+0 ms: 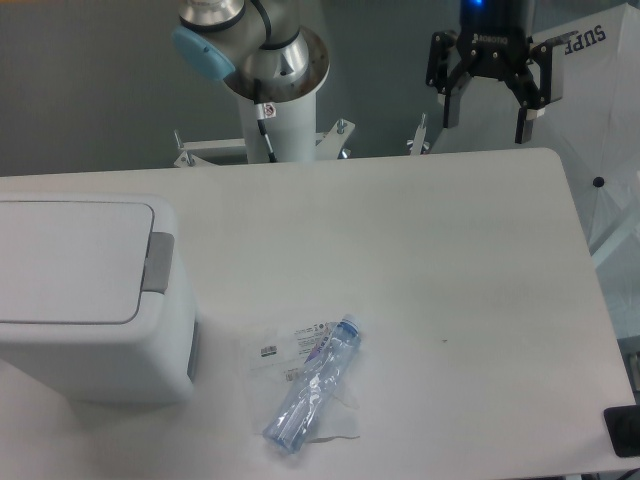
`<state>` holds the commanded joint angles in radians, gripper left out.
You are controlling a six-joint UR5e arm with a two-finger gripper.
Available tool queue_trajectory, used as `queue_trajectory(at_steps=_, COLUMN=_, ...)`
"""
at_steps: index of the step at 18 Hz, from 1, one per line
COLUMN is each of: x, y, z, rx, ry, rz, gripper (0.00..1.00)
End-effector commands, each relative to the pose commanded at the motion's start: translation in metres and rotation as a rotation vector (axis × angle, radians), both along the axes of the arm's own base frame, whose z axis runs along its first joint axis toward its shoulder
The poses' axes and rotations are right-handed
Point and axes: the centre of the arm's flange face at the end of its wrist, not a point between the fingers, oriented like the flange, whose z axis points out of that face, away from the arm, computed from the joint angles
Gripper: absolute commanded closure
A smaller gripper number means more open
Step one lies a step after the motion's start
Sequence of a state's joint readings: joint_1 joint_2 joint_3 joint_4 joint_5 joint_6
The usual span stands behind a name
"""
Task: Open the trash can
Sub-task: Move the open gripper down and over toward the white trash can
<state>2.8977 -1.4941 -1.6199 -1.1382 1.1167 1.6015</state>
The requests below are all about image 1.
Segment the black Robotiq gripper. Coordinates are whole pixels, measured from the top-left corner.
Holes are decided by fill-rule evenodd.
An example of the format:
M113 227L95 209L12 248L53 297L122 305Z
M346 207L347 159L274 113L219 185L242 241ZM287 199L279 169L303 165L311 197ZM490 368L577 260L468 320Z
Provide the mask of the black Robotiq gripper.
M445 129L459 124L471 77L484 77L504 80L519 104L514 141L531 140L534 122L563 97L565 47L577 34L535 42L533 17L533 1L462 1L460 34L432 35L425 83L438 92Z

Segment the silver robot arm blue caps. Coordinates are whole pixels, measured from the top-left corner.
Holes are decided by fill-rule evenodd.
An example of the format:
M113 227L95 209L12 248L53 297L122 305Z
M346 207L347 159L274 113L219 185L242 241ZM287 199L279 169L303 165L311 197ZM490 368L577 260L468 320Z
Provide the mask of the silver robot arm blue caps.
M443 104L443 126L459 122L463 92L475 77L504 83L519 105L515 141L528 142L547 105L563 96L564 48L572 33L534 41L532 1L463 1L458 31L431 37L425 82ZM176 50L212 81L237 75L249 97L294 97L308 74L311 53L296 1L181 1Z

